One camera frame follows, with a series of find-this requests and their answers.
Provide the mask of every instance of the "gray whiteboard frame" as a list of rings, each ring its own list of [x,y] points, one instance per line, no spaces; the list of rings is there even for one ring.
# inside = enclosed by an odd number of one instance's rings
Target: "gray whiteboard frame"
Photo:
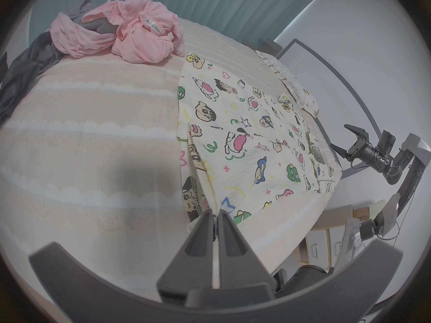
[[[328,61],[326,61],[323,57],[321,57],[318,53],[316,53],[313,49],[311,49],[309,46],[306,46],[301,41],[294,38],[287,47],[285,47],[280,53],[277,54],[277,59],[280,59],[289,49],[292,47],[295,43],[297,43],[299,46],[303,47],[306,51],[308,51],[311,55],[313,55],[317,60],[319,60],[322,64],[324,64],[334,75],[342,82],[342,84],[346,87],[346,89],[349,90],[349,92],[352,94],[352,96],[355,98],[355,100],[358,102],[362,110],[364,111],[365,115],[369,119],[371,125],[373,126],[373,129],[375,133],[377,134],[377,137],[380,139],[381,137],[381,131],[380,128],[377,126],[377,122],[375,121],[373,115],[365,105],[364,101],[359,97],[358,93],[353,89],[353,87],[347,82],[347,80],[334,68],[332,67]],[[318,118],[314,119],[317,126],[319,127],[321,133],[323,134],[323,137],[325,138],[326,142],[328,143],[328,146],[331,149],[332,154],[334,154],[335,160],[337,163],[341,166],[340,160],[338,158],[338,154],[331,148],[331,141],[328,137],[328,133],[326,133],[324,127],[320,123]],[[343,171],[343,175],[341,176],[341,179],[349,177],[351,175],[354,175],[364,169],[366,169],[368,166],[365,163],[361,163],[357,166],[361,166],[360,168],[349,168]]]

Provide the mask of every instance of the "gray fabric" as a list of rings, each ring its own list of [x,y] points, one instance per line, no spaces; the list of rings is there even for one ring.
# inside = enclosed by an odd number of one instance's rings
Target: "gray fabric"
[[[12,115],[33,87],[36,77],[58,63],[64,55],[54,46],[47,31],[11,63],[0,89],[0,123]]]
[[[115,34],[118,25],[112,25],[106,18],[98,18],[89,23],[82,23],[83,16],[96,7],[97,5],[90,0],[79,0],[67,8],[65,14],[69,16],[73,23],[81,25],[87,30],[95,31],[98,34]]]

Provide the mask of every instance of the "star print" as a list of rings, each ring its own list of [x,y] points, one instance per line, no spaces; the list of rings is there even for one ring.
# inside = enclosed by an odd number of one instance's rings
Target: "star print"
[[[267,148],[267,146],[265,146],[265,145],[261,145],[260,143],[258,143],[258,145],[257,145],[255,148],[261,148],[261,149],[263,149],[264,151],[268,151],[268,152],[269,152],[269,149]]]
[[[244,118],[241,117],[241,123],[244,125],[244,128],[251,127],[251,124],[248,121],[248,118],[244,119]]]

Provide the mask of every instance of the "robotic arm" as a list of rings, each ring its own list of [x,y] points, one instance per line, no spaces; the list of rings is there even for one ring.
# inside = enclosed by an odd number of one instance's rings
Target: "robotic arm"
[[[356,158],[361,159],[369,167],[382,173],[391,185],[400,180],[403,170],[413,160],[400,188],[375,219],[362,222],[353,218],[348,220],[340,256],[344,251],[347,261],[350,261],[354,257],[355,248],[362,244],[362,241],[372,238],[375,234],[385,236],[395,226],[396,218],[412,197],[430,162],[431,148],[421,138],[410,133],[394,158],[390,153],[396,139],[390,132],[383,131],[377,146],[373,147],[364,129],[349,124],[345,124],[344,127],[356,135],[357,141],[348,151],[334,144],[331,144],[332,149],[349,162]],[[341,263],[345,262],[342,257],[339,257],[339,260]]]

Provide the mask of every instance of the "pink star print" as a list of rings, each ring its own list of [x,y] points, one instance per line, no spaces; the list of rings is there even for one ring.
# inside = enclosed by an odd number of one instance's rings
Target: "pink star print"
[[[260,143],[258,143],[258,145],[257,145],[255,148],[261,148],[261,149],[263,149],[264,151],[268,151],[268,152],[270,152],[270,151],[269,151],[269,149],[267,148],[267,146],[265,146],[265,145],[261,145]]]

